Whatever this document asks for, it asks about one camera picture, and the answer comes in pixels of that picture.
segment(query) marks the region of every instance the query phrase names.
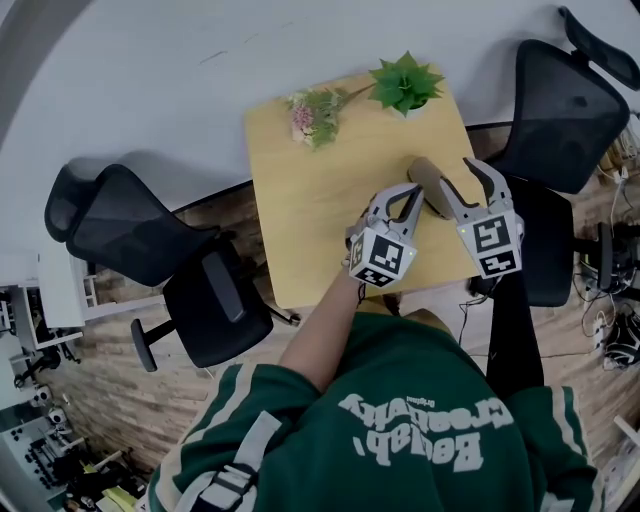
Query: sleeve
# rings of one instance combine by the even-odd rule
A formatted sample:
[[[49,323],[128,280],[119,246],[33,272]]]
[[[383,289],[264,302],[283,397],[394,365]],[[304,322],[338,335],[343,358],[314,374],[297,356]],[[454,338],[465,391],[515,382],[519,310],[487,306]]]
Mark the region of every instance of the sleeve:
[[[320,397],[302,375],[267,364],[230,366],[214,386],[200,414],[151,477],[147,498],[152,512],[174,510],[198,476],[231,463],[262,411],[282,423],[269,450]]]
[[[529,388],[505,403],[528,452],[542,466],[547,487],[542,510],[603,510],[604,481],[591,462],[573,390]]]

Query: shoulder strap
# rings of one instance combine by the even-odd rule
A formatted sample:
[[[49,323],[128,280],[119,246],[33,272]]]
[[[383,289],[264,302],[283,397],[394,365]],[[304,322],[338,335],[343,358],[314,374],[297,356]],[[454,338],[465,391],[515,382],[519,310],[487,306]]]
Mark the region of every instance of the shoulder strap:
[[[231,464],[213,475],[211,484],[194,503],[193,512],[250,512],[257,498],[258,470],[267,444],[280,421],[262,411],[242,440]]]

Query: potted succulent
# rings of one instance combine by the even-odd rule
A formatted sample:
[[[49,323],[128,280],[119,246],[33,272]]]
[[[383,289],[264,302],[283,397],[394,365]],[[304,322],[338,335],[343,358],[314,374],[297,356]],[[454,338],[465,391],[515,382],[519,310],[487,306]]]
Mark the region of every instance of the potted succulent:
[[[382,108],[392,107],[403,117],[411,119],[420,114],[431,98],[440,98],[436,85],[440,75],[431,73],[429,65],[420,66],[406,52],[397,62],[380,59],[382,67],[370,71],[376,83],[370,99],[382,103]]]

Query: white lettering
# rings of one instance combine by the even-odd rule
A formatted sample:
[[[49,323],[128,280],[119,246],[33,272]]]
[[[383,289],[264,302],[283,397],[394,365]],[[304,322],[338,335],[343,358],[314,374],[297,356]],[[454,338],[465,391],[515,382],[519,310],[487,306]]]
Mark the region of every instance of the white lettering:
[[[426,405],[431,408],[436,406],[435,400],[427,400],[426,398],[414,398],[412,396],[407,397],[407,402],[411,402],[412,404],[416,405]]]
[[[376,462],[381,466],[390,466],[389,460],[389,433],[379,433],[375,430],[367,432],[367,448],[376,454]]]
[[[425,434],[429,432],[429,413],[422,409],[409,406],[409,416],[411,416],[411,420],[420,427],[422,432]]]
[[[463,434],[456,437],[458,456],[453,463],[453,472],[476,471],[482,467],[484,459],[480,453],[480,433]]]
[[[478,417],[471,417],[471,425],[474,428],[484,427],[491,423],[491,411],[489,410],[488,400],[480,400],[476,403],[476,409],[478,409]]]
[[[471,426],[471,412],[468,409],[453,409],[449,413],[451,426],[456,430],[466,430]]]
[[[398,453],[411,442],[410,432],[411,428],[408,423],[398,425],[391,431],[391,451],[393,453]]]
[[[451,428],[449,422],[449,413],[447,411],[430,412],[429,414],[429,428],[434,432],[446,432]]]
[[[407,404],[404,402],[402,398],[394,398],[389,403],[389,417],[387,418],[387,423],[393,421],[399,416],[408,416],[409,410],[407,409]]]
[[[362,447],[362,441],[357,437],[353,438],[353,447],[356,449],[356,453],[360,455],[360,457],[364,457],[364,448]]]
[[[513,416],[507,409],[507,406],[497,398],[489,399],[489,409],[492,411],[491,421],[495,428],[504,427],[505,425],[511,425],[513,423]]]
[[[424,437],[415,425],[411,425],[411,453],[425,455],[429,460],[433,455],[433,443]]]
[[[366,427],[372,427],[376,415],[376,408],[373,405],[362,402],[362,416],[360,419]]]
[[[376,430],[382,431],[384,430],[385,425],[387,424],[387,406],[389,404],[382,404],[376,407]]]
[[[454,453],[453,439],[450,437],[438,439],[433,445],[433,458],[431,460],[434,464],[447,464],[453,459]]]
[[[350,413],[353,413],[353,415],[357,418],[362,419],[360,402],[362,402],[362,397],[360,395],[356,395],[355,393],[351,393],[347,398],[342,400],[342,402],[340,402],[338,406],[346,409]]]

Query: green jacket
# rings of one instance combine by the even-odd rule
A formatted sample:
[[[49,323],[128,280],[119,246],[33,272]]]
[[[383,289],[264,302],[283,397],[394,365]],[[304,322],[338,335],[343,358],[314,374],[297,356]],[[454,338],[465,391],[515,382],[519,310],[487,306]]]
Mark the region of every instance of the green jacket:
[[[451,337],[415,322],[357,314],[325,394],[273,365],[231,366],[215,385],[152,477],[153,512],[174,510],[199,475],[233,461],[261,411],[282,426],[259,470],[257,511],[602,510],[572,390],[531,388],[503,403]]]

